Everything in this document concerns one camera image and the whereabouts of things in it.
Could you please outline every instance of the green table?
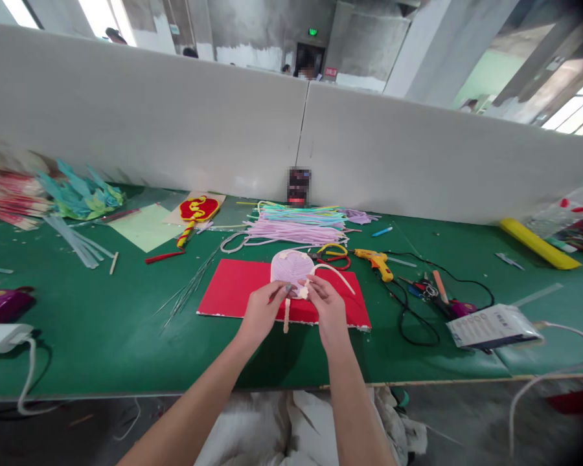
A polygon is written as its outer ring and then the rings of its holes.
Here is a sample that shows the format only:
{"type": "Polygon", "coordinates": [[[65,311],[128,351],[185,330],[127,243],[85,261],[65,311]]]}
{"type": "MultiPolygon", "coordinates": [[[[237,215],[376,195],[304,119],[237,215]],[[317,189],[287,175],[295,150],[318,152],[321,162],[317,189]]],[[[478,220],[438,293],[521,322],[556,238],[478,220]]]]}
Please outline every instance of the green table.
{"type": "MultiPolygon", "coordinates": [[[[223,209],[233,209],[235,201],[228,197],[223,209]]],[[[583,329],[583,268],[571,272],[549,269],[496,228],[384,216],[361,229],[362,233],[350,233],[350,248],[420,252],[460,278],[485,282],[498,302],[510,303],[550,283],[561,282],[562,290],[540,303],[529,304],[524,311],[530,311],[535,318],[533,313],[538,311],[547,320],[583,329]],[[394,226],[392,232],[371,238],[372,232],[387,225],[394,226]],[[495,252],[506,252],[527,271],[509,267],[493,255],[495,252]],[[571,299],[578,308],[567,311],[566,303],[571,299]]],[[[31,390],[37,398],[183,392],[223,350],[240,325],[237,319],[196,314],[220,259],[270,262],[276,252],[290,247],[287,243],[274,243],[243,248],[230,256],[217,253],[199,289],[160,333],[168,312],[164,310],[155,317],[152,314],[190,280],[230,233],[204,232],[188,243],[184,256],[145,265],[145,257],[168,252],[172,242],[145,254],[109,227],[86,226],[78,231],[110,251],[120,251],[113,276],[108,274],[108,260],[95,270],[86,269],[47,225],[33,232],[20,232],[0,222],[0,267],[15,270],[11,275],[0,274],[0,288],[36,288],[38,303],[20,320],[40,331],[37,382],[31,390]]],[[[396,275],[409,278],[429,270],[391,265],[396,275]]],[[[577,337],[555,338],[550,332],[546,347],[528,352],[502,350],[497,356],[457,349],[441,316],[420,301],[412,301],[413,307],[437,328],[442,342],[436,348],[412,346],[397,330],[400,306],[373,275],[369,263],[352,257],[351,270],[361,283],[373,327],[371,333],[350,330],[368,383],[506,379],[571,364],[583,356],[583,344],[577,337]],[[564,344],[570,344],[574,351],[566,351],[564,344]]],[[[462,300],[485,303],[488,299],[475,285],[461,288],[448,280],[446,285],[462,300]]],[[[412,318],[407,318],[405,326],[412,334],[419,331],[412,318]]],[[[27,368],[25,346],[0,355],[0,399],[19,395],[27,368]]],[[[290,332],[283,335],[282,324],[276,323],[242,372],[238,388],[324,384],[328,384],[328,370],[318,329],[292,325],[290,332]]]]}

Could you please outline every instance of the yellow foam tube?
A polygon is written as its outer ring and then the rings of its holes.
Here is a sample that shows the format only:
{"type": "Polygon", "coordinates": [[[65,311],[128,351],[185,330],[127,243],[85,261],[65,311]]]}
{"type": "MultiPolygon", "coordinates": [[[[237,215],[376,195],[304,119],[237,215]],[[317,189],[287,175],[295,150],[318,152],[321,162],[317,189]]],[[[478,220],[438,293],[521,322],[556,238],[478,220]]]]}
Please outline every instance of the yellow foam tube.
{"type": "Polygon", "coordinates": [[[559,249],[548,244],[518,220],[511,218],[503,219],[499,222],[499,226],[525,246],[541,255],[556,269],[570,270],[583,265],[567,254],[564,254],[559,249]]]}

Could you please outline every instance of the red scissors handle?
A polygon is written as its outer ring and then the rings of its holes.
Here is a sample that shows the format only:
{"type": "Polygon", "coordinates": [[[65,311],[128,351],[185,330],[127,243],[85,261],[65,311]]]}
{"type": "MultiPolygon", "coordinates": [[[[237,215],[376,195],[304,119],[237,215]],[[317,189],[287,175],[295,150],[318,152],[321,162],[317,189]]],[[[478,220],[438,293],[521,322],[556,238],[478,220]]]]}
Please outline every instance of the red scissors handle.
{"type": "Polygon", "coordinates": [[[322,258],[318,258],[317,261],[319,263],[325,263],[328,264],[329,266],[331,266],[333,269],[335,270],[339,270],[339,271],[344,271],[350,268],[350,266],[352,265],[352,262],[350,261],[350,258],[348,256],[332,256],[328,259],[322,259],[322,258]],[[345,259],[347,264],[336,267],[335,265],[332,265],[330,262],[334,262],[337,260],[342,260],[345,259]]]}

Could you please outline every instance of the white partition board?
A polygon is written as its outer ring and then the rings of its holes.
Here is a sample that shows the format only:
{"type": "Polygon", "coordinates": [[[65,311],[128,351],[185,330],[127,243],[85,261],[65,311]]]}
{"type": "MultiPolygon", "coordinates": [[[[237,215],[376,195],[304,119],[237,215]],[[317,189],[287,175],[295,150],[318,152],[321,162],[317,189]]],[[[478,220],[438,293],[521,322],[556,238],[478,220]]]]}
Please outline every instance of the white partition board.
{"type": "Polygon", "coordinates": [[[0,135],[115,181],[284,199],[307,85],[0,25],[0,135]]]}
{"type": "Polygon", "coordinates": [[[299,166],[311,200],[493,223],[583,184],[583,137],[311,83],[299,166]]]}

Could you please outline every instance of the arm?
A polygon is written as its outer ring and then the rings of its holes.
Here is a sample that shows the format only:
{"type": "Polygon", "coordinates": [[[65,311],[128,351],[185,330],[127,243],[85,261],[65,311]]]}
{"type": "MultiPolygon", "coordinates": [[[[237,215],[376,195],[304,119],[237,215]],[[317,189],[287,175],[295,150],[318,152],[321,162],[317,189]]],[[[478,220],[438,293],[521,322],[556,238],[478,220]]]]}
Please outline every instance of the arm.
{"type": "Polygon", "coordinates": [[[119,466],[194,464],[240,372],[272,329],[290,289],[285,282],[272,282],[251,293],[235,338],[119,466]]]}
{"type": "Polygon", "coordinates": [[[309,299],[319,313],[319,336],[328,358],[339,464],[396,465],[352,349],[345,303],[326,280],[308,277],[309,299]]]}

